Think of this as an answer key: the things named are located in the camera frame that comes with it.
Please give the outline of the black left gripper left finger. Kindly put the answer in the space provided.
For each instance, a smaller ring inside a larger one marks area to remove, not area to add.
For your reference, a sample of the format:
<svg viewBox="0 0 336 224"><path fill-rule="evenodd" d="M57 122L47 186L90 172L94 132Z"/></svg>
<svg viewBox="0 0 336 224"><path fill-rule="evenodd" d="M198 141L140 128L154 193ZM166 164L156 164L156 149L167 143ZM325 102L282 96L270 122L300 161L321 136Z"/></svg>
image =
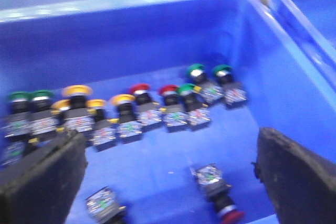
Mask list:
<svg viewBox="0 0 336 224"><path fill-rule="evenodd" d="M65 223L86 168L86 138L65 131L1 171L1 223Z"/></svg>

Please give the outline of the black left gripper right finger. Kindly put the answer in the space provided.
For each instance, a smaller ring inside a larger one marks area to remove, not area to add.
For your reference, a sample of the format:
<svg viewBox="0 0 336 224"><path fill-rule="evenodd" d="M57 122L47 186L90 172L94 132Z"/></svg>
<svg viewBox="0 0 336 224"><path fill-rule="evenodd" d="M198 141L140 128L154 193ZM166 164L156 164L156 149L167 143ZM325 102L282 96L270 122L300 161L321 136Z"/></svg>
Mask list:
<svg viewBox="0 0 336 224"><path fill-rule="evenodd" d="M253 166L279 223L335 223L335 163L262 127Z"/></svg>

